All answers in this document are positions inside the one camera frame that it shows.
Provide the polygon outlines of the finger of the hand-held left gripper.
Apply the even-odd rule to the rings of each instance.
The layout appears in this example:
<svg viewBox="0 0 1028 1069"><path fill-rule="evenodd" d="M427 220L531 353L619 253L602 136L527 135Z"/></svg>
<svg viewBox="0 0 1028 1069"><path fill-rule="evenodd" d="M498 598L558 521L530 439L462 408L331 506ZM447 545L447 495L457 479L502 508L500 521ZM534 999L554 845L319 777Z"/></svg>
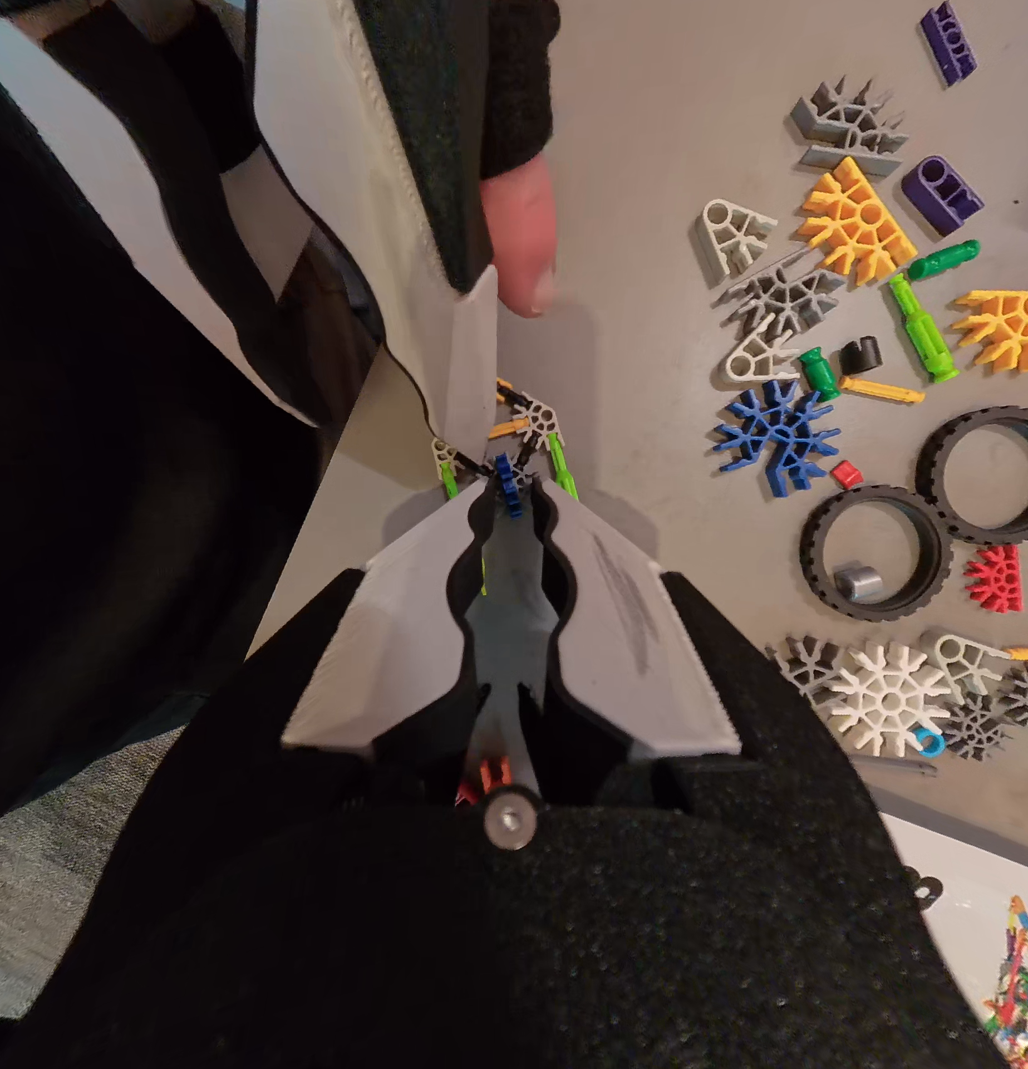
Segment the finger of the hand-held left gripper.
<svg viewBox="0 0 1028 1069"><path fill-rule="evenodd" d="M438 250L354 2L252 2L251 91L263 144L362 277L383 346L433 434L483 458L494 419L498 276L461 295Z"/></svg>
<svg viewBox="0 0 1028 1069"><path fill-rule="evenodd" d="M218 161L217 133L245 104L240 60L211 7L229 93L194 93L168 49L120 7L30 7L0 16L0 84L140 274L274 402L332 421L283 300L314 223L263 148Z"/></svg>

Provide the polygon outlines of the interlocked blue grey snowflake connectors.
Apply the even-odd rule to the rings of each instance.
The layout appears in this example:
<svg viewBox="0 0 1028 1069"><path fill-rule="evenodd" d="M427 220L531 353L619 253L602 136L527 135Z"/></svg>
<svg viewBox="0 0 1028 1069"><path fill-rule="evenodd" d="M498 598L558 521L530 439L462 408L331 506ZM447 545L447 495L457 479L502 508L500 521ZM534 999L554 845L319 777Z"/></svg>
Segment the interlocked blue grey snowflake connectors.
<svg viewBox="0 0 1028 1069"><path fill-rule="evenodd" d="M517 458L511 458L507 452L497 453L493 461L507 514L511 520L520 520L529 501L532 474L517 462Z"/></svg>

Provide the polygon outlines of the light green rod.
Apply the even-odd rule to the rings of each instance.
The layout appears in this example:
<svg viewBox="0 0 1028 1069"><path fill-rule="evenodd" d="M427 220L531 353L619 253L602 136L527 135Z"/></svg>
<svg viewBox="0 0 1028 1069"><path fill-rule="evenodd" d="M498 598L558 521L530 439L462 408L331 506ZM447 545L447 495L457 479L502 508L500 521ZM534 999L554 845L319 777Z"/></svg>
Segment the light green rod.
<svg viewBox="0 0 1028 1069"><path fill-rule="evenodd" d="M951 350L933 316L914 295L907 274L889 279L888 286L902 314L904 328L929 379L935 384L955 379L961 373Z"/></svg>

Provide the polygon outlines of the short dark green rod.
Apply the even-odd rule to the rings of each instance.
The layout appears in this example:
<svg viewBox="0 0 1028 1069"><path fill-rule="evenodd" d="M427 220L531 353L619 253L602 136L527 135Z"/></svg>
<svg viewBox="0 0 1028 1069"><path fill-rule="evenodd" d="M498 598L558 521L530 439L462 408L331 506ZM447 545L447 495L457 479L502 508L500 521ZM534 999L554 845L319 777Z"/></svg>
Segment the short dark green rod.
<svg viewBox="0 0 1028 1069"><path fill-rule="evenodd" d="M922 281L953 272L963 264L974 261L981 253L981 243L968 239L938 249L925 257L912 261L906 274L912 281Z"/></svg>
<svg viewBox="0 0 1028 1069"><path fill-rule="evenodd" d="M820 347L803 352L798 357L809 391L817 394L820 402L831 402L842 396L829 358Z"/></svg>

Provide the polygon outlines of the yellow grey connector rod assembly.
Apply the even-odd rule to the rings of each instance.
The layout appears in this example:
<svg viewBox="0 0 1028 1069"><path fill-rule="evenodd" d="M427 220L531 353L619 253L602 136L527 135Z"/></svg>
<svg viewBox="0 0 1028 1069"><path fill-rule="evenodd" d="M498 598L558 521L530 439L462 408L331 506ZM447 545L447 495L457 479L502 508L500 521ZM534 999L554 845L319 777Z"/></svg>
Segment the yellow grey connector rod assembly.
<svg viewBox="0 0 1028 1069"><path fill-rule="evenodd" d="M488 443L507 443L509 445L507 453L511 458L517 458L517 462L528 472L533 459L538 454L543 455L550 464L552 472L547 435L560 432L560 422L551 406L531 394L524 393L505 379L495 381L495 401L501 410L509 414L509 419L490 428ZM488 474L494 467L489 459L481 462L471 461L439 438L431 441L431 454L441 484L443 484L440 478L441 463L449 463L452 466L457 483L460 472Z"/></svg>

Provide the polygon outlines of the white snowflake connector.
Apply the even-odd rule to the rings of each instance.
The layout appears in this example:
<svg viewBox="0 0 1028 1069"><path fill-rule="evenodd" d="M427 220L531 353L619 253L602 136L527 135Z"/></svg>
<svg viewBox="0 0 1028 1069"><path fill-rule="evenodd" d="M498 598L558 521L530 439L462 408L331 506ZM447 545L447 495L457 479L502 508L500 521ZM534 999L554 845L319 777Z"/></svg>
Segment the white snowflake connector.
<svg viewBox="0 0 1028 1069"><path fill-rule="evenodd" d="M831 724L852 735L856 749L873 757L920 753L912 729L923 726L943 733L953 697L945 673L926 654L899 642L848 647L831 690L826 708Z"/></svg>

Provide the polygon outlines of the instruction booklet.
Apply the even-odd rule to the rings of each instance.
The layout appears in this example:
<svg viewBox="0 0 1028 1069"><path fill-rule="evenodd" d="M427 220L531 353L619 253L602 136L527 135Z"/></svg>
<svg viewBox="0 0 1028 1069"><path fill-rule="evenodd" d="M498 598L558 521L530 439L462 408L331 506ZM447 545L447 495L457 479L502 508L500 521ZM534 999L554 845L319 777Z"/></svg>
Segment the instruction booklet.
<svg viewBox="0 0 1028 1069"><path fill-rule="evenodd" d="M922 917L1008 1067L1028 1068L1028 866L882 815Z"/></svg>

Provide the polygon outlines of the purple connector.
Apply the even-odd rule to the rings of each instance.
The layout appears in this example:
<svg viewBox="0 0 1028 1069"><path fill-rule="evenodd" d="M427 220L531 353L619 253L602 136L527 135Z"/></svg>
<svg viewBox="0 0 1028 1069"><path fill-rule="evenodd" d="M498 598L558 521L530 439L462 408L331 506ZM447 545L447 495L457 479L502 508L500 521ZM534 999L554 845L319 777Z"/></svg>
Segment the purple connector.
<svg viewBox="0 0 1028 1069"><path fill-rule="evenodd" d="M901 190L940 236L953 234L985 207L981 197L940 155L925 157L904 174Z"/></svg>
<svg viewBox="0 0 1028 1069"><path fill-rule="evenodd" d="M920 27L947 87L957 86L975 73L976 58L952 2L928 9Z"/></svg>

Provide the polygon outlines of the large blue connector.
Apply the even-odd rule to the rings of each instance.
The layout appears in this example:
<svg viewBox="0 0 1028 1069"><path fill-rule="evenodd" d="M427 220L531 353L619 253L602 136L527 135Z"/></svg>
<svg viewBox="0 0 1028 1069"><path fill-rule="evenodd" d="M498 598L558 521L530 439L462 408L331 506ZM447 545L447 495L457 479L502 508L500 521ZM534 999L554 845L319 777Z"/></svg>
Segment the large blue connector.
<svg viewBox="0 0 1028 1069"><path fill-rule="evenodd" d="M801 393L794 381L770 379L742 391L725 405L725 421L712 430L712 451L723 453L720 474L765 464L770 495L788 497L791 491L808 491L827 477L822 461L839 456L834 438L837 428L824 420L834 404L819 391Z"/></svg>

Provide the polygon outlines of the yellow fan connector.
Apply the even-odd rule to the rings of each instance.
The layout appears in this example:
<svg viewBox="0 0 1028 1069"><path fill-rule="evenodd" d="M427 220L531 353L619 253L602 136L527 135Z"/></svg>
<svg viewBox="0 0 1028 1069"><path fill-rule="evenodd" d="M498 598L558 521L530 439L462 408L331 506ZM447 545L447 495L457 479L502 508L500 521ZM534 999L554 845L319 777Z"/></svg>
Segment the yellow fan connector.
<svg viewBox="0 0 1028 1069"><path fill-rule="evenodd" d="M822 252L817 266L853 274L855 286L886 280L919 255L852 156L817 180L801 210L806 219L796 235Z"/></svg>
<svg viewBox="0 0 1028 1069"><path fill-rule="evenodd" d="M975 365L1028 373L1028 291L971 291L952 304L969 310L951 330L962 334L959 346L982 346Z"/></svg>

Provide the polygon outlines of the person's black garment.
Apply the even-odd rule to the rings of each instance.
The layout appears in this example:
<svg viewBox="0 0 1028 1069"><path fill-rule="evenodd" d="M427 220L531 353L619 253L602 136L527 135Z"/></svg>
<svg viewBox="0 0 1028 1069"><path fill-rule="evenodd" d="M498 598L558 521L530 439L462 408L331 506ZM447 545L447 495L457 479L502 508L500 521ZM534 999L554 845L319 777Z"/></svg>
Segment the person's black garment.
<svg viewBox="0 0 1028 1069"><path fill-rule="evenodd" d="M242 659L317 479L0 83L0 819Z"/></svg>

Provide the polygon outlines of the person's left hand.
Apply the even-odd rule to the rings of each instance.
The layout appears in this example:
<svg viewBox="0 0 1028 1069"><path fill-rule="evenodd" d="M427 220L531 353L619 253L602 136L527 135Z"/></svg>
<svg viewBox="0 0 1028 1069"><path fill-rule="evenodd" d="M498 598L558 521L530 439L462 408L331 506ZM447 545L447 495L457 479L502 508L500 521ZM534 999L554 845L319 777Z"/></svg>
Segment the person's left hand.
<svg viewBox="0 0 1028 1069"><path fill-rule="evenodd" d="M557 202L543 153L480 183L498 275L498 295L521 317L539 317L551 306L558 250Z"/></svg>

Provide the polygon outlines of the light grey connector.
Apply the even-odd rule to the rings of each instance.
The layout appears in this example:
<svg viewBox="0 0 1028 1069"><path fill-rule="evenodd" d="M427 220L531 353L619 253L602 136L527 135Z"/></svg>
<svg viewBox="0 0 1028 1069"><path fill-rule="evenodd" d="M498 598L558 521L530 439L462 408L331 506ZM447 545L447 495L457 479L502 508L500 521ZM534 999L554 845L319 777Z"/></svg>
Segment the light grey connector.
<svg viewBox="0 0 1028 1069"><path fill-rule="evenodd" d="M708 200L695 222L695 235L712 286L748 272L768 247L779 221L723 198Z"/></svg>
<svg viewBox="0 0 1028 1069"><path fill-rule="evenodd" d="M926 661L945 673L951 693L962 699L990 695L991 684L1002 682L1002 675L993 670L996 661L1012 661L1012 654L948 632L930 629L920 638Z"/></svg>
<svg viewBox="0 0 1028 1069"><path fill-rule="evenodd" d="M765 315L725 357L720 366L721 378L734 385L800 379L800 353L788 345L793 334L779 328L775 313Z"/></svg>

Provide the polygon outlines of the black rubber tire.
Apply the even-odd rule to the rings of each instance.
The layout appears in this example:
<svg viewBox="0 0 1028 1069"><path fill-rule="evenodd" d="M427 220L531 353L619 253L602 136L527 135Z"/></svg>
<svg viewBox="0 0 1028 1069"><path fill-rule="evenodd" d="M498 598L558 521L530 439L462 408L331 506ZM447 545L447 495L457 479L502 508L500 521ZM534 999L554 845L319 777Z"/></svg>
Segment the black rubber tire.
<svg viewBox="0 0 1028 1069"><path fill-rule="evenodd" d="M905 585L876 603L842 595L825 563L825 545L835 523L865 503L883 503L903 515L917 537L919 549ZM953 546L943 520L920 496L907 489L879 484L848 489L817 503L803 525L798 554L804 579L827 607L856 621L889 623L921 610L937 595L950 574Z"/></svg>
<svg viewBox="0 0 1028 1069"><path fill-rule="evenodd" d="M916 491L943 522L948 534L976 546L1000 546L1028 542L1028 503L1013 520L988 528L961 516L946 490L948 460L957 444L976 430L1002 427L1017 432L1028 444L1028 408L992 406L968 410L943 423L928 436L916 464Z"/></svg>

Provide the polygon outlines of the grey stacked connector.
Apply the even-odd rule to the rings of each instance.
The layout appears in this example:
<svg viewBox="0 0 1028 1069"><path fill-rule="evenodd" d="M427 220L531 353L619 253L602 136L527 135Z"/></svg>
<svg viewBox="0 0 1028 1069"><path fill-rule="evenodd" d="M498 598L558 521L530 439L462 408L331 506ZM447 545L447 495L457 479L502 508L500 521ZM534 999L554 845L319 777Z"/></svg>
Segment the grey stacked connector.
<svg viewBox="0 0 1028 1069"><path fill-rule="evenodd" d="M832 170L851 158L868 176L886 179L895 172L902 159L899 152L909 136L899 130L904 114L893 119L882 117L892 93L870 100L872 81L857 93L845 91L843 76L836 86L822 82L810 96L803 96L790 112L806 148L800 165Z"/></svg>

